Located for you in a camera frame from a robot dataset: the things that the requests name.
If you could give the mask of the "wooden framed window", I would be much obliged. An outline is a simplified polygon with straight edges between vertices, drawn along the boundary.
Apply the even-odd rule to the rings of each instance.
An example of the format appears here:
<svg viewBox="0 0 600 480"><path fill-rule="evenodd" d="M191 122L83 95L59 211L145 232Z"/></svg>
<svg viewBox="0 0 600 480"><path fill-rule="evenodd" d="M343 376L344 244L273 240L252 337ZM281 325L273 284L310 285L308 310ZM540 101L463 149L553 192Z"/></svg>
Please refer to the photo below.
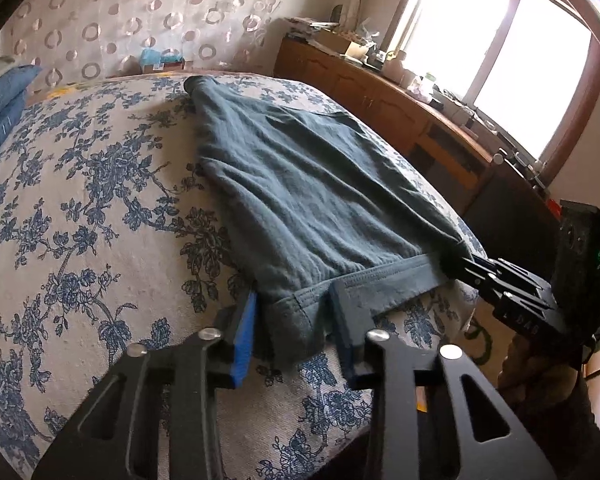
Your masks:
<svg viewBox="0 0 600 480"><path fill-rule="evenodd" d="M600 94L600 42L559 0L401 0L388 52L494 125L544 184Z"/></svg>

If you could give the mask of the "grey-blue pants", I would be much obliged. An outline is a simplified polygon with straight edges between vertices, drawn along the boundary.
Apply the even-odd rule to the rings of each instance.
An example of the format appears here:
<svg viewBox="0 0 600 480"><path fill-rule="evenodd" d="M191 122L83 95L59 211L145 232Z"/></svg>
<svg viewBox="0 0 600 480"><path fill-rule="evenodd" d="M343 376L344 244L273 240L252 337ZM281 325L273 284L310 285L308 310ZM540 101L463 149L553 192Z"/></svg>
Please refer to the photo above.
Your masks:
<svg viewBox="0 0 600 480"><path fill-rule="evenodd" d="M277 364L324 348L332 283L355 307L383 314L442 285L446 252L481 252L432 185L350 114L277 105L209 76L184 88L201 168L233 258L257 285Z"/></svg>

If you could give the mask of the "blue floral white bedsheet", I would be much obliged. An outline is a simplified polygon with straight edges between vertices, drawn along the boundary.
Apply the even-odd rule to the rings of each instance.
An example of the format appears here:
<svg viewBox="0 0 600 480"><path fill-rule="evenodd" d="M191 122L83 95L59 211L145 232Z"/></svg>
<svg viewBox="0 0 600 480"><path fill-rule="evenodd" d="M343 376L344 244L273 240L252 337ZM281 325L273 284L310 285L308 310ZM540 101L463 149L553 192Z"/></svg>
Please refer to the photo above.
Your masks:
<svg viewBox="0 0 600 480"><path fill-rule="evenodd" d="M0 478L30 479L129 344L177 344L232 304L239 274L197 164L186 75L78 84L29 106L0 148ZM447 284L381 318L411 346L463 330ZM332 348L220 390L225 478L306 479L362 436L370 394Z"/></svg>

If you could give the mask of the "cardboard box on cabinet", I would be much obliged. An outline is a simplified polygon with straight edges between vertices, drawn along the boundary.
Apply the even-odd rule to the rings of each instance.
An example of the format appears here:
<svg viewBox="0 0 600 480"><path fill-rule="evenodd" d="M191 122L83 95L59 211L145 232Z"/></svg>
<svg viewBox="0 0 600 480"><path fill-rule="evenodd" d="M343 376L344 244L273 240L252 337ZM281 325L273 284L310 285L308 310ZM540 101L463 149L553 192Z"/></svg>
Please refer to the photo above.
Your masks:
<svg viewBox="0 0 600 480"><path fill-rule="evenodd" d="M363 44L362 41L356 38L351 39L349 36L337 34L330 30L320 30L313 35L312 39L336 54L347 55L350 58L358 58L359 60L365 58L368 50L370 50L370 47Z"/></svg>

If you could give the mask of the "long brown wooden cabinet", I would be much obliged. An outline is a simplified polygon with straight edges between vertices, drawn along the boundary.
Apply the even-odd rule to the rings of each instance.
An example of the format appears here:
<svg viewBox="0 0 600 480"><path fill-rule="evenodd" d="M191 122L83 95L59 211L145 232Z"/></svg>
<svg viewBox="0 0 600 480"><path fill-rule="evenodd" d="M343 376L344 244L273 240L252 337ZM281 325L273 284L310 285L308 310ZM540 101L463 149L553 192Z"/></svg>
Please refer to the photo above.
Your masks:
<svg viewBox="0 0 600 480"><path fill-rule="evenodd" d="M485 240L519 228L525 240L554 242L558 220L508 162L498 164L467 129L395 84L291 37L280 43L274 75L310 84L360 118Z"/></svg>

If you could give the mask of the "circle-patterned sheer curtain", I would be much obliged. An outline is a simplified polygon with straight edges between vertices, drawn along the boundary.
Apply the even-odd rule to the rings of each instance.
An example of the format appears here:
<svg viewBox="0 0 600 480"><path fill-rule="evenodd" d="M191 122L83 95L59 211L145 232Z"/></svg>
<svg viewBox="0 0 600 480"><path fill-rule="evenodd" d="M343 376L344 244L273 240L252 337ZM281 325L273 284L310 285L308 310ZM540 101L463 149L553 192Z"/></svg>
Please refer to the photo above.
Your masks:
<svg viewBox="0 0 600 480"><path fill-rule="evenodd" d="M23 0L0 55L40 68L31 91L126 75L147 50L212 70L264 72L278 26L309 0Z"/></svg>

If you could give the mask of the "blue item on box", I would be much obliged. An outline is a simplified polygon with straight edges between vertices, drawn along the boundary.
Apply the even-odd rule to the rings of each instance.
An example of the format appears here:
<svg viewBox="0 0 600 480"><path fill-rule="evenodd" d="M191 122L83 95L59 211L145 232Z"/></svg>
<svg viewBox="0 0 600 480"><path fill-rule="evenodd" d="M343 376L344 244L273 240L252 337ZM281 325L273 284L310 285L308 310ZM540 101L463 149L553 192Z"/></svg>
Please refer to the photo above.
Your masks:
<svg viewBox="0 0 600 480"><path fill-rule="evenodd" d="M140 69L143 74L170 72L182 70L185 66L184 58L174 52L161 53L155 49L145 48L140 52Z"/></svg>

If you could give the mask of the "folded blue jeans stack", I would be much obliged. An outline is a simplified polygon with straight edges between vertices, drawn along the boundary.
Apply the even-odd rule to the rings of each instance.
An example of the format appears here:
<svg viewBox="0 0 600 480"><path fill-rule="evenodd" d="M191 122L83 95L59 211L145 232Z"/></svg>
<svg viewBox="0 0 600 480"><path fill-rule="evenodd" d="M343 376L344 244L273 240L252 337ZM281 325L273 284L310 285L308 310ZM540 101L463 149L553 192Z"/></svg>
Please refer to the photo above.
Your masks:
<svg viewBox="0 0 600 480"><path fill-rule="evenodd" d="M26 106L27 90L38 76L37 65L12 66L0 76L0 148L20 121Z"/></svg>

